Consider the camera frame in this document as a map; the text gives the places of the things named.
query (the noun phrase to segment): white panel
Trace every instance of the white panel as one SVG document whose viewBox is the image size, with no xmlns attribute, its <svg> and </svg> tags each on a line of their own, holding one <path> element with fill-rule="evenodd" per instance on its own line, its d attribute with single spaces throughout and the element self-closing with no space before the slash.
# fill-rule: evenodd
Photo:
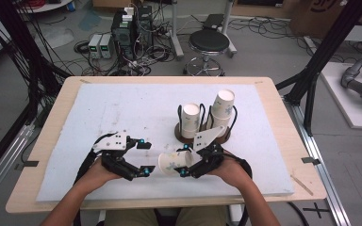
<svg viewBox="0 0 362 226">
<path fill-rule="evenodd" d="M 362 98 L 357 92 L 340 85 L 343 73 L 351 66 L 352 64 L 328 63 L 322 70 L 322 76 L 346 121 L 352 128 L 362 129 Z M 362 83 L 362 68 L 356 80 Z"/>
<path fill-rule="evenodd" d="M 222 146 L 247 159 L 264 195 L 292 194 L 293 185 L 255 86 L 84 84 L 50 157 L 37 200 L 61 200 L 93 142 L 101 135 L 122 130 L 132 138 L 152 143 L 149 151 L 131 149 L 125 159 L 137 167 L 155 165 L 156 169 L 148 178 L 110 181 L 92 192 L 88 200 L 239 195 L 216 176 L 170 177 L 157 167 L 161 153 L 183 147 L 173 134 L 178 106 L 196 103 L 208 109 L 221 89 L 234 91 L 239 111 L 232 135 Z M 199 161 L 199 155 L 195 153 L 194 159 Z"/>
</svg>

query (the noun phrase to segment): white paper cup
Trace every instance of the white paper cup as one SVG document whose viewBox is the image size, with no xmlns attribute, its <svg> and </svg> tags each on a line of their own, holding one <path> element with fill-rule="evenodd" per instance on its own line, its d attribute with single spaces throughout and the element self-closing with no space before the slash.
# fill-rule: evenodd
<svg viewBox="0 0 362 226">
<path fill-rule="evenodd" d="M 195 131 L 199 127 L 200 108 L 197 104 L 189 103 L 183 106 L 181 112 L 182 129 Z"/>
<path fill-rule="evenodd" d="M 196 129 L 196 130 L 185 130 L 185 129 L 182 129 L 182 130 L 181 130 L 181 136 L 182 136 L 183 138 L 194 138 L 196 133 L 198 133 L 198 129 Z"/>
<path fill-rule="evenodd" d="M 211 114 L 219 119 L 227 119 L 231 117 L 234 106 L 235 94 L 229 89 L 220 90 L 216 100 L 211 107 Z"/>
<path fill-rule="evenodd" d="M 211 129 L 211 128 L 216 128 L 219 126 L 224 126 L 225 128 L 227 128 L 228 123 L 230 122 L 231 117 L 227 118 L 227 119 L 219 119 L 215 116 L 213 116 L 213 120 L 211 119 L 211 117 L 208 117 L 207 120 L 207 124 L 206 124 L 206 129 Z M 222 130 L 222 132 L 217 136 L 217 137 L 222 137 L 225 134 L 226 129 Z"/>
<path fill-rule="evenodd" d="M 175 168 L 190 167 L 193 164 L 193 156 L 189 151 L 176 153 L 161 153 L 158 156 L 160 170 L 169 176 L 179 174 Z"/>
</svg>

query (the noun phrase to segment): computer tower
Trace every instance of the computer tower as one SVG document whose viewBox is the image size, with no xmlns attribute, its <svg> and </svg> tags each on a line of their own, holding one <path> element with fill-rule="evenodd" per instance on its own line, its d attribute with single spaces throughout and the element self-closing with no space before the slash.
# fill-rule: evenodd
<svg viewBox="0 0 362 226">
<path fill-rule="evenodd" d="M 136 45 L 137 36 L 135 19 L 132 21 L 123 21 L 123 15 L 125 14 L 123 10 L 118 10 L 114 14 L 111 33 L 117 53 L 123 55 L 128 60 L 134 60 L 134 45 Z"/>
<path fill-rule="evenodd" d="M 137 16 L 137 31 L 140 50 L 146 50 L 153 45 L 152 7 L 139 7 Z"/>
</svg>

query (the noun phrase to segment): gray floor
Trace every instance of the gray floor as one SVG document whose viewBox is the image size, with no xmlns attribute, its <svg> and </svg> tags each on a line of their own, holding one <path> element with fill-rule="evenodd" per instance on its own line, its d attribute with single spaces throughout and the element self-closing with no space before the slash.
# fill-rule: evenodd
<svg viewBox="0 0 362 226">
<path fill-rule="evenodd" d="M 94 12 L 90 4 L 86 2 L 78 6 L 76 12 L 68 12 L 64 8 L 38 14 L 36 17 L 40 22 L 50 23 L 66 19 L 60 23 L 42 26 L 65 26 L 74 33 L 74 41 L 58 47 L 55 51 L 62 60 L 74 60 L 80 55 L 74 53 L 74 44 L 81 40 L 87 40 L 94 32 L 108 32 L 112 14 L 108 12 Z M 190 13 L 208 14 L 222 12 L 223 5 L 208 8 L 202 12 L 190 12 L 188 5 L 180 6 L 178 19 L 179 26 L 193 20 Z M 201 21 L 205 16 L 197 15 Z M 200 25 L 195 22 L 187 23 L 180 33 L 190 33 Z M 233 58 L 227 55 L 216 56 L 216 59 L 224 67 L 226 76 L 268 76 L 274 83 L 281 82 L 301 71 L 310 59 L 310 55 L 304 48 L 298 46 L 298 42 L 291 38 L 268 39 L 258 35 L 249 28 L 241 30 L 230 27 L 228 35 L 238 53 Z M 157 63 L 153 66 L 150 75 L 182 75 L 182 69 L 189 59 L 196 56 L 186 43 L 188 36 L 179 36 L 185 57 L 180 61 Z M 358 53 L 348 44 L 343 44 L 334 61 L 344 58 L 361 58 L 362 53 Z M 83 69 L 87 68 L 85 62 L 79 62 Z M 83 69 L 78 65 L 70 65 L 69 68 L 74 74 L 81 74 Z M 288 89 L 280 91 L 281 94 L 288 93 Z M 16 71 L 14 65 L 5 54 L 0 54 L 0 139 L 14 123 L 21 111 L 24 109 L 26 99 L 26 85 L 22 77 Z M 343 118 L 342 113 L 327 87 L 322 80 L 319 80 L 316 102 L 313 115 L 313 133 L 317 144 L 321 150 L 322 157 L 329 170 L 332 180 L 337 188 L 337 192 L 346 209 L 352 225 L 362 225 L 362 130 L 351 129 Z M 25 158 L 31 147 L 25 151 Z M 14 169 L 20 159 L 17 159 L 11 170 L 0 184 L 0 225 L 35 225 L 41 222 L 45 214 L 12 215 L 5 210 L 6 202 L 11 190 L 20 175 L 20 171 Z M 328 209 L 325 201 L 316 202 L 320 209 Z M 296 202 L 298 207 L 314 208 L 313 202 Z M 303 225 L 296 213 L 286 203 L 271 203 L 271 208 L 280 218 L 282 225 Z M 313 211 L 303 211 L 305 217 L 311 225 L 334 225 L 332 216 L 327 212 L 320 215 Z M 98 218 L 97 211 L 82 213 L 84 225 L 94 225 Z"/>
</svg>

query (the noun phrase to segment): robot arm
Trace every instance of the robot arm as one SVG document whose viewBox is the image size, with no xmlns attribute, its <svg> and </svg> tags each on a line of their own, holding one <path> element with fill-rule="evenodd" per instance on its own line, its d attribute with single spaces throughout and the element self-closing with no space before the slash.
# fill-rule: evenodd
<svg viewBox="0 0 362 226">
<path fill-rule="evenodd" d="M 357 92 L 362 97 L 362 83 L 355 80 L 355 78 L 360 74 L 361 67 L 362 60 L 359 60 L 352 67 L 348 68 L 342 75 L 340 84 L 344 88 Z"/>
</svg>

